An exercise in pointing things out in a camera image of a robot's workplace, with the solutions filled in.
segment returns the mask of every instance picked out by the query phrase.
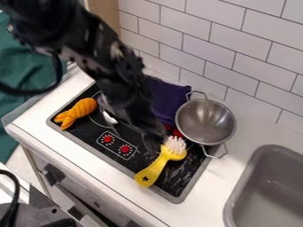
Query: yellow scrub brush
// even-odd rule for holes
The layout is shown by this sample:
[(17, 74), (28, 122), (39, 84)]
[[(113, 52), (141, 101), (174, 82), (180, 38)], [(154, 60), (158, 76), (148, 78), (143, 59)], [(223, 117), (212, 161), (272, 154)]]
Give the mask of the yellow scrub brush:
[(136, 174), (136, 182), (145, 188), (152, 186), (169, 160), (182, 160), (186, 155), (184, 140), (178, 137), (169, 137), (161, 146), (161, 153), (158, 159), (151, 166)]

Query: purple towel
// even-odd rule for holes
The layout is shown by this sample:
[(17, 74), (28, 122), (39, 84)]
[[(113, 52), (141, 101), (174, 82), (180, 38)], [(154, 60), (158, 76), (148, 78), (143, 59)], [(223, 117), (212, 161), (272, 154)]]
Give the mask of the purple towel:
[(153, 95), (152, 111), (162, 123), (175, 126), (175, 114), (187, 102), (186, 94), (191, 86), (178, 86), (154, 77), (150, 77), (149, 85)]

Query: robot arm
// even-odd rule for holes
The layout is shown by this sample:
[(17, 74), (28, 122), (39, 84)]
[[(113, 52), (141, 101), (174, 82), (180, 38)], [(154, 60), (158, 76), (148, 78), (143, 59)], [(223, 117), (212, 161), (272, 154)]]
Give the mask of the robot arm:
[[(9, 28), (21, 44), (52, 56), (58, 81), (62, 76), (58, 58), (76, 62), (96, 80), (104, 102), (116, 115), (146, 134), (165, 136), (152, 113), (142, 60), (102, 19), (86, 11), (77, 0), (0, 0), (0, 9), (10, 15)], [(52, 89), (58, 81), (43, 91)], [(1, 83), (0, 90), (21, 95), (41, 93), (14, 90)]]

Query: black stovetop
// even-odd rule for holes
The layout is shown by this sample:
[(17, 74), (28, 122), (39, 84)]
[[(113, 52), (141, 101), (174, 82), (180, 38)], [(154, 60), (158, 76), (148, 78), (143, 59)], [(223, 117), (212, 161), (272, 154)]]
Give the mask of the black stovetop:
[[(50, 118), (51, 127), (62, 133), (59, 126), (54, 122), (55, 116), (72, 108), (80, 99), (97, 98), (98, 94), (99, 89), (96, 85), (84, 91), (79, 97), (58, 110)], [(150, 143), (146, 139), (144, 140), (144, 136), (141, 133), (131, 129), (126, 124), (119, 123), (115, 125), (115, 128), (120, 133), (119, 137), (107, 126), (103, 115), (97, 109), (90, 116), (78, 119), (67, 132), (73, 135), (73, 137), (78, 138), (74, 142), (78, 143), (78, 141), (82, 141), (82, 143), (78, 144), (85, 145), (85, 149), (88, 149), (88, 147), (94, 148), (94, 150), (99, 151), (111, 160), (114, 160), (115, 163), (118, 163), (120, 165), (118, 169), (122, 170), (122, 166), (130, 170), (134, 175), (142, 169), (147, 168), (157, 159), (159, 156), (158, 145)], [(112, 140), (112, 142), (106, 143), (105, 140), (108, 139)], [(190, 148), (187, 157), (181, 161), (169, 161), (155, 183), (155, 186), (160, 191), (164, 191), (174, 198), (178, 198), (183, 194), (190, 180), (198, 172), (206, 158), (199, 145), (189, 141), (187, 141), (187, 144), (188, 148)], [(130, 150), (129, 153), (123, 152), (123, 146), (128, 147)]]

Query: toy stove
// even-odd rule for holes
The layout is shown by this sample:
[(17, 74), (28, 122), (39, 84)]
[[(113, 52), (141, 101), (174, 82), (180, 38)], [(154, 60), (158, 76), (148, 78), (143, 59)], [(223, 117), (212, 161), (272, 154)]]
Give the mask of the toy stove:
[[(57, 114), (69, 110), (82, 98), (97, 99), (98, 95), (100, 91), (95, 84), (54, 113), (48, 120), (48, 125), (134, 179), (136, 173), (158, 158), (159, 145), (123, 122), (114, 125), (119, 132), (116, 135), (98, 109), (90, 116), (78, 119), (67, 131), (62, 131), (54, 122)], [(199, 145), (190, 141), (186, 143), (187, 157), (181, 161), (169, 161), (159, 179), (150, 188), (173, 203), (181, 203), (186, 199), (209, 163)], [(207, 150), (215, 153), (218, 148), (207, 147)]]

